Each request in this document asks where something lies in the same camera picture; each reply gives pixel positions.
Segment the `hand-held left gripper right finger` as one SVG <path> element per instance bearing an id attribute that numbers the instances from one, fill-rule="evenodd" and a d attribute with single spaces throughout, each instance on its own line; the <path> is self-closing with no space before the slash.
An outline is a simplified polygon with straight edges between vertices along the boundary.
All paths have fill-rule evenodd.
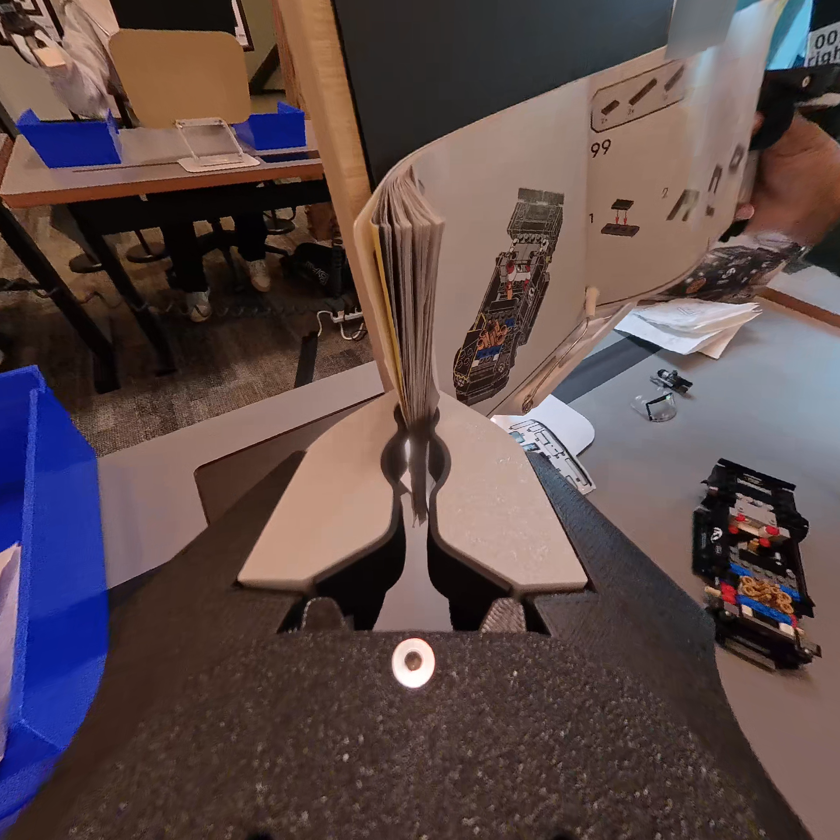
<path id="1" fill-rule="evenodd" d="M 429 441 L 427 569 L 456 632 L 493 603 L 577 595 L 590 579 L 529 453 L 488 417 L 438 403 Z"/>

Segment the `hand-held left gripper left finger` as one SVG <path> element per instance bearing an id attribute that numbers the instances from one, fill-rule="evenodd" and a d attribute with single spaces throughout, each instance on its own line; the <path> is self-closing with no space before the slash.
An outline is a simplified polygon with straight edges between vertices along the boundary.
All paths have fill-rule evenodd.
<path id="1" fill-rule="evenodd" d="M 356 629 L 373 629 L 405 568 L 405 443 L 394 394 L 328 428 L 301 458 L 237 583 L 333 599 Z"/>

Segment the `transparent lego windshield piece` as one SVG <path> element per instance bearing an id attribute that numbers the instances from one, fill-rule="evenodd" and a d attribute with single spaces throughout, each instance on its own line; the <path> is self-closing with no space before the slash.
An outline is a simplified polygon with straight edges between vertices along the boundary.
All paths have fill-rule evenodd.
<path id="1" fill-rule="evenodd" d="M 665 423 L 677 415 L 677 404 L 672 392 L 656 395 L 637 395 L 631 401 L 633 410 L 651 423 Z"/>

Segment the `partly built lego car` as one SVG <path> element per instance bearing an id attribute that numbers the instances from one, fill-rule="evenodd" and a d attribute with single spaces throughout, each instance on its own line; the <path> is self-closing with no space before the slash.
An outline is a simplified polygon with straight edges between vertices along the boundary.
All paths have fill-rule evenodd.
<path id="1" fill-rule="evenodd" d="M 769 669 L 823 656 L 804 628 L 814 616 L 801 545 L 810 523 L 795 484 L 719 458 L 693 511 L 691 569 L 705 582 L 717 643 Z"/>

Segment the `instruction booklet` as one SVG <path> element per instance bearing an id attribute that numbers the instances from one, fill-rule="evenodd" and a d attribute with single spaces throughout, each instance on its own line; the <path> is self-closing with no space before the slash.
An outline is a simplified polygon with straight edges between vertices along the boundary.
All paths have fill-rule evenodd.
<path id="1" fill-rule="evenodd" d="M 768 48 L 665 49 L 409 154 L 353 226 L 427 515 L 438 395 L 536 403 L 611 306 L 689 277 L 732 222 Z"/>

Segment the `black and white sticker sheet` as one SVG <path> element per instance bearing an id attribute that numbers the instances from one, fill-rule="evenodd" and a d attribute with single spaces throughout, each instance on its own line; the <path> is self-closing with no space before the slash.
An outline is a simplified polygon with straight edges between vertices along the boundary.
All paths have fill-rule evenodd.
<path id="1" fill-rule="evenodd" d="M 586 496 L 595 490 L 594 481 L 578 458 L 540 421 L 521 419 L 512 423 L 507 433 L 525 451 L 546 459 L 549 465 L 582 495 Z"/>

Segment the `book stand with white base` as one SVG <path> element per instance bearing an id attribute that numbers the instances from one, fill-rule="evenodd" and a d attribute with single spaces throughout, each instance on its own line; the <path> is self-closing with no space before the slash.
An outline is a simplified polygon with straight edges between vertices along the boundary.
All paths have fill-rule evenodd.
<path id="1" fill-rule="evenodd" d="M 610 317 L 598 313 L 600 291 L 584 292 L 582 320 L 537 371 L 494 410 L 490 419 L 505 431 L 515 424 L 537 423 L 559 439 L 572 456 L 580 455 L 594 440 L 593 425 L 568 407 L 570 398 L 558 398 L 554 389 L 564 383 L 611 330 Z"/>

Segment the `white power strip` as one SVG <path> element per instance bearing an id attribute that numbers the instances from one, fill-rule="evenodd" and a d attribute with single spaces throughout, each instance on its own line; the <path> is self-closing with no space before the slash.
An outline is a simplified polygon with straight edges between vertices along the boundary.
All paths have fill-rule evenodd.
<path id="1" fill-rule="evenodd" d="M 324 323 L 322 322 L 322 318 L 327 318 L 332 325 L 339 327 L 341 338 L 344 341 L 359 342 L 367 334 L 367 328 L 364 322 L 364 315 L 360 308 L 351 311 L 332 311 L 326 309 L 317 311 L 316 319 L 318 322 L 318 339 L 321 338 L 324 331 Z M 347 333 L 345 331 L 345 327 L 347 327 L 348 325 L 355 325 L 357 329 L 352 333 Z"/>

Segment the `black bag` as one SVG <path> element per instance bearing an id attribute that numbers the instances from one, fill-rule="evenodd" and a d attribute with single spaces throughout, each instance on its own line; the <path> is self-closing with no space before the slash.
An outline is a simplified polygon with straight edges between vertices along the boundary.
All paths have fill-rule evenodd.
<path id="1" fill-rule="evenodd" d="M 301 243 L 280 258 L 284 274 L 306 281 L 325 298 L 339 298 L 345 291 L 346 255 L 341 245 Z"/>

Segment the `white paper sheets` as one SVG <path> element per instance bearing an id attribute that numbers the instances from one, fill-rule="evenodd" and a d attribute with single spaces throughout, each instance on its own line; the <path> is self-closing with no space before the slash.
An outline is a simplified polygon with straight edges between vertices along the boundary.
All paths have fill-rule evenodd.
<path id="1" fill-rule="evenodd" d="M 759 304 L 698 299 L 663 301 L 630 311 L 614 330 L 668 352 L 717 360 L 740 328 L 762 313 Z"/>

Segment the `black slanted stand pole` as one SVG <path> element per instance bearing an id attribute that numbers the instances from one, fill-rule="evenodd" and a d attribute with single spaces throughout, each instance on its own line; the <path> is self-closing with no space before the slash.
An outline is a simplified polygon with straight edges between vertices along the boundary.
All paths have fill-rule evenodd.
<path id="1" fill-rule="evenodd" d="M 16 216 L 4 204 L 1 205 L 1 234 L 5 245 L 33 278 L 35 285 L 28 288 L 36 289 L 52 301 L 91 352 L 96 392 L 103 394 L 118 390 L 120 381 L 117 356 L 110 338 L 100 330 Z"/>

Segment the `wooden desk with black legs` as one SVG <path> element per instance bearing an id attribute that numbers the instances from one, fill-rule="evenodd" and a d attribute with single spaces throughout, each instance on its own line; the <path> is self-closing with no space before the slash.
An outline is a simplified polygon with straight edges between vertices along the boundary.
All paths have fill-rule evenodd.
<path id="1" fill-rule="evenodd" d="M 257 156 L 242 170 L 189 173 L 173 130 L 121 132 L 124 161 L 51 170 L 23 136 L 2 140 L 2 209 L 68 206 L 155 356 L 156 373 L 176 371 L 159 319 L 134 286 L 108 237 L 233 213 L 327 203 L 329 188 L 310 144 Z"/>

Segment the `clear acrylic book stand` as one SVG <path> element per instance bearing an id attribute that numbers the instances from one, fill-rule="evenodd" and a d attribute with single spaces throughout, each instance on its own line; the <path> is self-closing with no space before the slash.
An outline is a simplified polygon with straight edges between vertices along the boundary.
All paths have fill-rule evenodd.
<path id="1" fill-rule="evenodd" d="M 193 174 L 251 169 L 261 161 L 247 154 L 230 125 L 219 118 L 174 121 L 185 151 L 178 165 Z"/>

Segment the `small blue parts bin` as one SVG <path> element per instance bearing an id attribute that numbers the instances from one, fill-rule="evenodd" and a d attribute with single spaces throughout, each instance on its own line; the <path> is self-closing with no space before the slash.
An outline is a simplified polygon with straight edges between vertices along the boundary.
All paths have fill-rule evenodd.
<path id="1" fill-rule="evenodd" d="M 303 149 L 307 146 L 305 112 L 279 101 L 273 112 L 253 113 L 232 128 L 241 143 L 257 152 Z"/>
<path id="2" fill-rule="evenodd" d="M 119 127 L 111 110 L 101 120 L 51 122 L 29 109 L 16 121 L 16 128 L 50 169 L 123 162 Z"/>

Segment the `beige and black desk divider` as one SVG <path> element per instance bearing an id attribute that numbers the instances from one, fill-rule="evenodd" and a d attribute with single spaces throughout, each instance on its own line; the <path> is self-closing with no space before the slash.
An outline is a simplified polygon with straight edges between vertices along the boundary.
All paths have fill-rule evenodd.
<path id="1" fill-rule="evenodd" d="M 113 1 L 113 64 L 140 126 L 251 114 L 245 51 L 231 1 Z"/>

